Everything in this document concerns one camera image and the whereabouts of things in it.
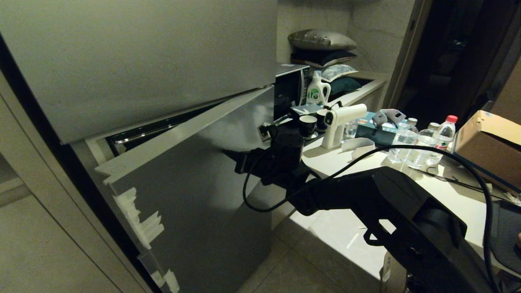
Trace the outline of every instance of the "teal pillow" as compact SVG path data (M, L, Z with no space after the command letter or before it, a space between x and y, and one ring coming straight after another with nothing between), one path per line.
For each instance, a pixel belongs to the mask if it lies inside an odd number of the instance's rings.
M341 92L354 92L357 89L361 88L362 86L360 83L350 77L341 77L337 78L334 81L330 83L331 85L331 93L329 94L334 95Z

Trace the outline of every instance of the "pillow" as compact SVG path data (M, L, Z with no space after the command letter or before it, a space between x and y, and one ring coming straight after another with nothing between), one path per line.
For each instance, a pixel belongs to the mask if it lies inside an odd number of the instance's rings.
M358 72L353 67L346 64L335 64L322 69L322 80L329 83L333 82L339 77L353 74Z
M353 50L357 45L345 35L327 30L303 30L288 36L293 46L303 50Z
M291 62L307 64L313 67L326 67L340 62L355 59L357 55L346 50L336 51L299 51L291 54Z
M329 83L329 85L331 85L331 93L329 96L344 92L354 92L362 87L358 81L350 77L338 78L335 81Z

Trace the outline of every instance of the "refrigerator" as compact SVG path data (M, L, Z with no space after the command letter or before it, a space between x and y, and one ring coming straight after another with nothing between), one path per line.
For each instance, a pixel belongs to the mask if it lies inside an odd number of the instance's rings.
M269 253L271 217L242 203L245 176L222 150L269 146L258 127L273 122L276 6L0 4L34 99L163 292L235 292Z

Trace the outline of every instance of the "power cord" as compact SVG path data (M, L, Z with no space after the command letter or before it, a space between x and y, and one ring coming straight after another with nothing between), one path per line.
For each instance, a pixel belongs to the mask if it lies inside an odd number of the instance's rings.
M486 217L485 217L485 231L483 233L483 253L485 255L485 267L486 267L486 270L487 270L487 274L488 274L488 277L489 277L489 282L490 282L490 286L492 288L492 291L494 293L501 293L499 287L498 287L498 283L495 281L495 278L494 278L494 273L492 272L492 261L490 259L490 254L491 254L491 248L490 248L490 234L491 234L491 230L492 230L492 196L487 188L487 185L485 184L485 181L483 180L483 178L476 172L476 170L474 168L472 168L467 162L465 162L463 159L451 154L451 153L448 153L448 152L445 152L445 151L441 151L441 150L438 150L436 148L431 148L429 146L420 146L420 145L388 145L388 146L382 146L380 148L376 148L372 151L369 151L363 155L361 155L360 157L356 158L355 160L353 160L352 162L350 162L349 164L347 164L346 167L343 167L342 169L336 171L334 174L322 179L322 180L318 180L316 181L314 184L309 184L297 191L295 191L294 193L286 196L285 199L281 200L280 202L278 202L277 204L275 204L274 206L268 208L268 209L259 209L257 207L254 207L252 206L250 203L248 203L247 199L246 199L246 186L248 184L248 180L250 178L250 175L251 175L251 172L253 171L253 169L255 168L255 166L263 159L265 158L265 156L269 153L269 151L267 151L266 153L264 153L261 157L259 157L251 166L250 170L248 171L248 174L246 175L246 178L244 180L244 185L243 185L243 189L242 189L242 198L244 200L244 204L246 204L246 206L248 206L249 208L253 209L254 211L257 211L257 212L261 212L261 213L267 213L267 212L271 212L273 210L275 210L276 208L280 207L281 205L285 204L286 202L288 202L289 200L291 200L292 198L294 198L296 195L300 194L301 192L303 192L304 190L308 189L308 188L311 188L323 181L329 181L335 177L337 177L339 174L341 174L342 172L346 171L347 169L351 168L354 164L360 162L362 159L374 154L374 153L377 153L377 152L380 152L380 151L385 151L385 150L389 150L389 149L414 149L414 150L424 150L424 151L431 151L431 152L435 152L435 153L439 153L439 154L442 154L442 155L445 155L451 159L453 159L454 161L458 162L460 165L462 165L463 167L465 167L471 174L472 176L474 176L474 178L476 178L476 180L478 181L483 193L484 193L484 196L485 196L485 203L486 203L486 211L487 211L487 214L486 214Z

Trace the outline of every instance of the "microwave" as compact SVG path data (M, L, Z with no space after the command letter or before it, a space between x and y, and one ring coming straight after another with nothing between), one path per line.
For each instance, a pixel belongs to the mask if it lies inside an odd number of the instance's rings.
M276 72L274 120L287 114L291 106L305 103L309 65L277 63Z

